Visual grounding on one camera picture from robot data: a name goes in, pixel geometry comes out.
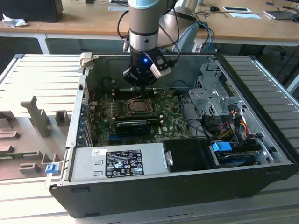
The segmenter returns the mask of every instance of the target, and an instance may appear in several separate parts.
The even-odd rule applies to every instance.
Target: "blue tab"
[[[46,167],[47,174],[58,173],[58,164],[49,164]]]
[[[212,145],[214,152],[232,151],[232,147],[227,141],[218,141]]]

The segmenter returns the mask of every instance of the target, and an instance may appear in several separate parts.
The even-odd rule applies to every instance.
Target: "wooden desk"
[[[210,13],[207,17],[209,27],[214,31],[214,42],[225,43],[243,43],[244,41],[252,44],[262,44],[263,42],[272,42],[272,45],[297,45],[299,43],[299,24],[292,21],[271,20],[264,11],[276,11],[274,6],[266,5],[265,0],[209,0],[214,3],[222,12],[225,11],[222,6],[245,7],[257,13],[261,19],[234,18],[226,13],[226,18],[222,13]],[[295,3],[276,0],[275,4],[281,10],[282,6],[294,7]],[[198,7],[199,11],[210,12],[210,5]],[[206,37],[206,31],[199,31],[198,38],[203,35]]]
[[[12,28],[0,22],[0,32],[38,33],[38,29],[42,23],[40,21],[30,21],[27,26]]]
[[[57,23],[30,22],[23,28],[8,28],[0,25],[0,36],[35,37],[38,39],[44,54],[48,54],[48,38],[71,39],[110,39],[119,40],[116,26],[122,12],[108,11],[108,3],[95,2],[86,4],[85,1],[62,0],[63,16]],[[247,7],[252,13],[275,11],[273,6],[266,5],[266,0],[209,0],[216,4],[221,11],[222,6]],[[293,7],[296,4],[276,0],[275,4]],[[198,7],[198,10],[209,12],[210,5]],[[296,46],[299,43],[299,24],[292,21],[271,21],[265,14],[259,14],[261,19],[233,18],[230,14],[210,13],[207,17],[209,27],[214,31],[215,43],[285,45]],[[128,16],[120,25],[121,33],[128,31]],[[201,29],[196,42],[202,43],[207,32]]]
[[[40,33],[117,35],[117,22],[123,12],[108,11],[108,3],[62,0],[63,16],[56,23],[43,23]],[[128,16],[121,21],[120,31],[128,32]]]

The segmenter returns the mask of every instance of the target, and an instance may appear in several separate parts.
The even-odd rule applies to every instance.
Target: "power supply label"
[[[106,177],[144,175],[141,150],[106,153]]]

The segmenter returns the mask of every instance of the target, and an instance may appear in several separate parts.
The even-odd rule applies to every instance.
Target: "desk leg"
[[[204,39],[195,39],[194,45],[192,48],[193,53],[200,53],[201,52],[201,45],[205,42]]]
[[[39,42],[39,46],[41,47],[41,50],[43,54],[50,54],[50,49],[48,48],[47,45],[47,37],[46,34],[36,34],[36,39]]]
[[[296,76],[296,78],[292,81],[292,83],[289,85],[289,87],[286,90],[288,90],[290,94],[293,94],[293,92],[297,89],[298,86],[299,86],[299,74]]]

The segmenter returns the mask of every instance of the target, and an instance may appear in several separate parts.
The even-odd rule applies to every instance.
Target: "black plastic cover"
[[[165,151],[170,151],[171,172],[196,171],[216,168],[206,139],[174,139],[163,141]]]

